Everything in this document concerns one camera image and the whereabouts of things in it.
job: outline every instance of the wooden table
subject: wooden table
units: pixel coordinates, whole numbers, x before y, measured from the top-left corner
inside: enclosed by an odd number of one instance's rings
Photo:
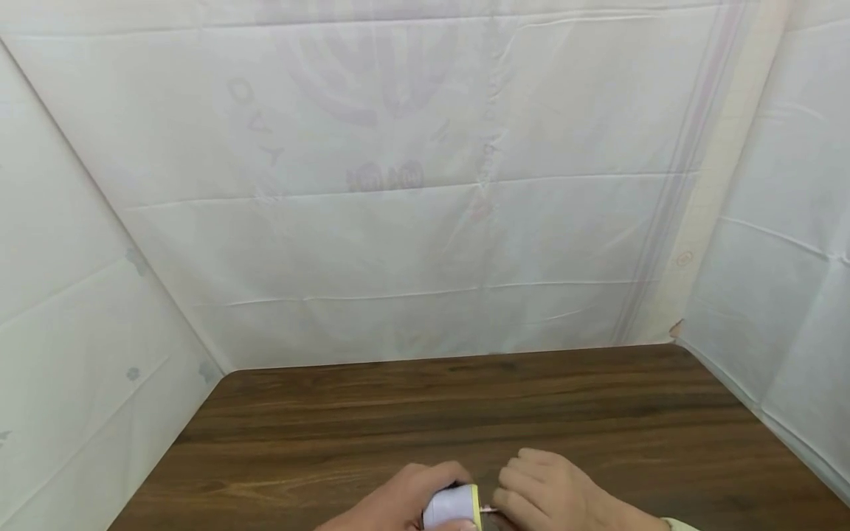
[[[850,509],[669,345],[236,372],[110,529],[309,531],[410,461],[459,460],[487,497],[524,446],[703,531],[850,529]]]

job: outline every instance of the hand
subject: hand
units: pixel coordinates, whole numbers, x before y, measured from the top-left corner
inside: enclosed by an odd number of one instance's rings
[[[499,473],[493,520],[501,531],[670,531],[617,500],[564,457],[521,449]]]
[[[438,491],[452,483],[471,483],[469,472],[455,461],[437,466],[402,468],[384,485],[316,531],[417,531],[422,511]],[[476,531],[468,520],[447,522],[434,531]]]

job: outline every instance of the white tent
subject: white tent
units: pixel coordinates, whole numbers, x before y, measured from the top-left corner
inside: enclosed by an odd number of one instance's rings
[[[671,341],[850,499],[850,3],[5,0],[0,530],[222,374]]]

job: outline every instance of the faded printed logo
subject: faded printed logo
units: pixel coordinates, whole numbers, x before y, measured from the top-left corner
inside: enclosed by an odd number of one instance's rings
[[[367,162],[346,174],[349,192],[377,192],[381,190],[413,189],[425,185],[425,173],[419,161],[408,161],[398,169],[391,167],[386,173],[374,162]]]
[[[456,0],[267,0],[264,24],[290,77],[329,115],[362,127],[423,109],[454,62]]]

